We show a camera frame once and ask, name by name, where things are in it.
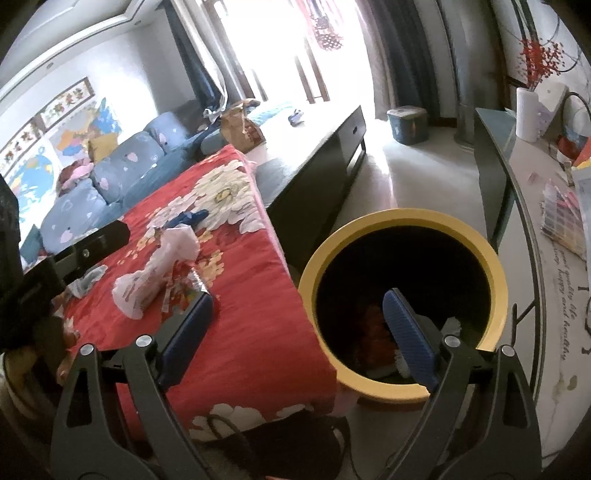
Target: bed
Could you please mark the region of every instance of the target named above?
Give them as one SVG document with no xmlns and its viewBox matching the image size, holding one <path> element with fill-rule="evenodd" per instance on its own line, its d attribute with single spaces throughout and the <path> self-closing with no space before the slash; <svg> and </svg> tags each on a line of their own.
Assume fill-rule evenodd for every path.
<svg viewBox="0 0 591 480">
<path fill-rule="evenodd" d="M 251 164 L 231 145 L 124 216 L 131 231 L 128 246 L 105 260 L 105 275 L 84 298 L 66 307 L 66 321 L 80 332 L 78 347 L 121 348 L 160 327 L 163 292 L 141 320 L 132 320 L 115 306 L 113 285 L 143 269 L 156 250 L 154 225 L 194 205 L 210 212 L 196 231 L 201 250 L 195 264 L 218 300 L 219 314 L 181 384 L 167 393 L 181 424 L 191 438 L 208 441 L 216 438 L 207 426 L 208 414 L 221 415 L 244 431 L 304 408 L 331 412 L 335 371 L 288 274 Z M 133 437 L 141 439 L 139 418 L 123 385 L 119 396 Z M 232 432 L 220 426 L 219 433 Z"/>
</svg>

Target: red berry branch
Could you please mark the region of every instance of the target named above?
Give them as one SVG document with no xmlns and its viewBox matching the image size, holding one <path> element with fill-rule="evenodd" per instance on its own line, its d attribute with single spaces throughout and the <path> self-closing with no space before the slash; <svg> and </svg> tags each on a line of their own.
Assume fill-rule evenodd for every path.
<svg viewBox="0 0 591 480">
<path fill-rule="evenodd" d="M 537 40 L 521 40 L 523 51 L 521 73 L 527 78 L 527 87 L 534 91 L 543 79 L 553 73 L 560 75 L 563 61 L 563 45 L 549 41 L 545 46 Z"/>
</svg>

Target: dark blue curtain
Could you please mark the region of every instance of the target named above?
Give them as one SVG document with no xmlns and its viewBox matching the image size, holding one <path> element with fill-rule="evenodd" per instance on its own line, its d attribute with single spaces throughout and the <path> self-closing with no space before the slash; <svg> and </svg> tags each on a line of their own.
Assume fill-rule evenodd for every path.
<svg viewBox="0 0 591 480">
<path fill-rule="evenodd" d="M 181 23 L 174 5 L 170 0 L 164 0 L 159 8 L 164 8 L 168 17 L 168 24 L 173 32 L 174 42 L 181 55 L 191 87 L 195 97 L 201 103 L 203 110 L 209 108 L 211 111 L 219 109 L 222 94 L 213 82 L 211 75 L 201 63 L 199 55 L 193 48 L 191 40 Z"/>
<path fill-rule="evenodd" d="M 420 106 L 440 116 L 437 78 L 427 36 L 413 0 L 366 0 L 388 56 L 398 106 Z"/>
</svg>

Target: floral pattern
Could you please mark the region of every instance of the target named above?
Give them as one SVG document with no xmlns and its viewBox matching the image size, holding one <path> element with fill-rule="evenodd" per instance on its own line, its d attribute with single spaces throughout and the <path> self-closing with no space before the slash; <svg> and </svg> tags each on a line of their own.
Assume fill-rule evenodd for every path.
<svg viewBox="0 0 591 480">
<path fill-rule="evenodd" d="M 278 411 L 276 413 L 276 418 L 274 418 L 272 421 L 283 420 L 284 418 L 304 410 L 305 408 L 305 405 L 286 407 Z M 218 415 L 229 420 L 241 432 L 254 429 L 260 425 L 263 425 L 264 423 L 267 423 L 267 421 L 261 415 L 261 412 L 255 408 L 231 407 L 226 403 L 215 405 L 209 414 Z M 225 423 L 215 420 L 213 422 L 216 432 L 221 435 L 222 438 L 229 437 L 232 433 L 234 433 L 233 430 Z M 189 436 L 193 440 L 198 440 L 200 442 L 210 442 L 217 439 L 217 436 L 207 423 L 207 417 L 195 417 L 192 423 L 193 426 L 197 427 L 195 429 L 189 429 Z"/>
<path fill-rule="evenodd" d="M 146 236 L 153 236 L 154 229 L 162 228 L 183 212 L 194 213 L 199 210 L 209 212 L 209 216 L 200 224 L 208 231 L 217 230 L 224 223 L 238 224 L 240 233 L 264 229 L 248 175 L 240 170 L 241 167 L 243 164 L 240 160 L 216 167 L 200 178 L 188 194 L 155 210 L 148 222 Z"/>
</svg>

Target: white plastic bag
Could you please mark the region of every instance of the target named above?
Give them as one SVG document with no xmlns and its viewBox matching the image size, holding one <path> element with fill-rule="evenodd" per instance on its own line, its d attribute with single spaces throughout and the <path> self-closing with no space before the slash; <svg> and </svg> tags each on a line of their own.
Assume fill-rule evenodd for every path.
<svg viewBox="0 0 591 480">
<path fill-rule="evenodd" d="M 177 260 L 194 261 L 199 255 L 199 240 L 188 225 L 165 230 L 160 241 L 160 248 L 143 270 L 115 280 L 113 301 L 131 319 L 139 320 L 144 316 L 144 310 L 166 284 L 166 276 Z"/>
</svg>

